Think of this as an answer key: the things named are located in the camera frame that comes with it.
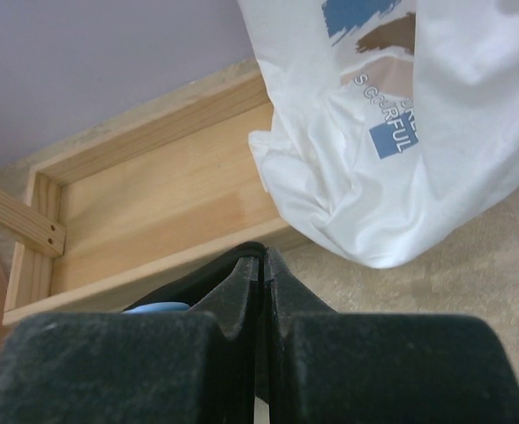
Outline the blue wire hanger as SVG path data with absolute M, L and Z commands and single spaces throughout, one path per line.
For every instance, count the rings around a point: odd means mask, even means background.
M 124 314 L 149 314 L 161 312 L 183 312 L 190 308 L 184 302 L 155 302 L 124 310 Z

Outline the black t-shirt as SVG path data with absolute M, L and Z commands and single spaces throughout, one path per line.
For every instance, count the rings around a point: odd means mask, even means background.
M 165 284 L 129 305 L 124 311 L 157 303 L 184 303 L 189 307 L 197 304 L 236 267 L 243 257 L 256 257 L 263 261 L 267 247 L 257 241 L 247 241 L 231 248 L 193 272 Z

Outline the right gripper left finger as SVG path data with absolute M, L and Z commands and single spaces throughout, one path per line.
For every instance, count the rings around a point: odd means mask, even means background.
M 47 313 L 0 353 L 0 423 L 250 423 L 259 262 L 185 312 Z

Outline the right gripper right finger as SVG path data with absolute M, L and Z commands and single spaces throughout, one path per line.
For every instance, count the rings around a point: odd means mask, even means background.
M 264 259 L 273 423 L 519 423 L 519 382 L 465 314 L 340 313 Z

